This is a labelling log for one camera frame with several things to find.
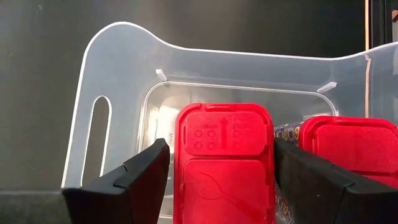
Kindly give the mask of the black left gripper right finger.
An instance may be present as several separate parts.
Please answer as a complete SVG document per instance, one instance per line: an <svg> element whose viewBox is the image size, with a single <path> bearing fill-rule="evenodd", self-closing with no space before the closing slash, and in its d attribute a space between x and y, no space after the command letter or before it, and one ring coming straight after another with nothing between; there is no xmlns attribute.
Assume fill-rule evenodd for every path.
<svg viewBox="0 0 398 224"><path fill-rule="evenodd" d="M345 170L283 139L275 181L295 224L398 224L398 189Z"/></svg>

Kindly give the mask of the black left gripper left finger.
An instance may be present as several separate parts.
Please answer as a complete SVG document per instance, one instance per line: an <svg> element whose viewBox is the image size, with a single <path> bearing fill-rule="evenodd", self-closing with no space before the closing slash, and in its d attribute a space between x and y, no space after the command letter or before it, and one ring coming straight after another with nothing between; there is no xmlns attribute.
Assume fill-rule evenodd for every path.
<svg viewBox="0 0 398 224"><path fill-rule="evenodd" d="M90 184L62 190L72 224L157 224L169 164L160 138Z"/></svg>

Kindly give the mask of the red-lid paprika tin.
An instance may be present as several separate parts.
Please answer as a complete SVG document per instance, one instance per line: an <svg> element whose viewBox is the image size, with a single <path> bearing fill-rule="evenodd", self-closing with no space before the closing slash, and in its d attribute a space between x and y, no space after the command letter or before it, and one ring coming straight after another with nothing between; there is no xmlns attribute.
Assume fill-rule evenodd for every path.
<svg viewBox="0 0 398 224"><path fill-rule="evenodd" d="M315 116L274 128L277 138L398 189L398 127L379 118Z"/></svg>
<svg viewBox="0 0 398 224"><path fill-rule="evenodd" d="M173 224L276 224L274 126L256 103L191 103L175 121Z"/></svg>

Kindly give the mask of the clear plastic bin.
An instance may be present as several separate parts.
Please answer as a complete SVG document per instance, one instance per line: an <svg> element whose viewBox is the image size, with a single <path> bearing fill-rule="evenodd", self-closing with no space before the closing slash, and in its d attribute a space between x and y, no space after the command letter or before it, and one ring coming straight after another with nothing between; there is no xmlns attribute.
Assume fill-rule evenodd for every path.
<svg viewBox="0 0 398 224"><path fill-rule="evenodd" d="M159 222L173 224L175 121L191 103L256 103L274 128L315 116L398 127L398 44L338 58L187 49L129 22L101 29L81 65L62 190L90 184L163 138ZM295 224L275 181L276 224Z"/></svg>

